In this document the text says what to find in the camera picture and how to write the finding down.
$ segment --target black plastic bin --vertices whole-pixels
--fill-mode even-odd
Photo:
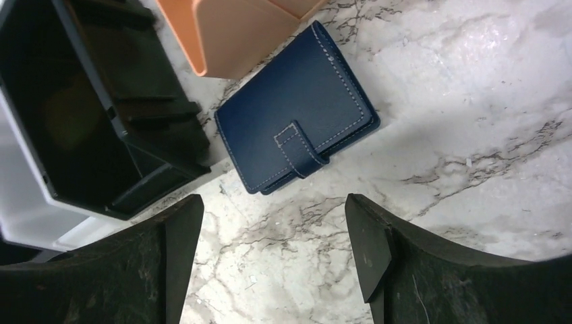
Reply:
[[[208,173],[208,140],[135,1],[6,0],[0,86],[54,199],[129,219]]]

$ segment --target navy blue wallet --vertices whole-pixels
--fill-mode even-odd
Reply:
[[[380,124],[334,41],[314,22],[214,115],[246,190],[306,178]]]

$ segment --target orange bin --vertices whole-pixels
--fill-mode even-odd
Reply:
[[[198,76],[240,79],[328,0],[156,0]]]

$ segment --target wallet flap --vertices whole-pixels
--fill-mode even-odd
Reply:
[[[292,172],[308,176],[333,148],[379,120],[319,22],[301,32],[215,118],[250,193],[268,190]],[[293,137],[289,145],[278,146],[275,136],[283,130]],[[297,155],[306,159],[296,165],[291,155],[306,152],[302,144],[308,154]],[[304,170],[296,172],[298,167]]]

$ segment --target marble table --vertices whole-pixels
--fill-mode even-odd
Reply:
[[[246,193],[212,120],[249,77],[195,77],[157,25],[218,163],[216,178],[142,216],[191,193],[204,200],[182,323],[371,323],[343,212],[350,192],[478,250],[571,252],[572,2],[336,0],[315,18],[382,127],[270,196]]]

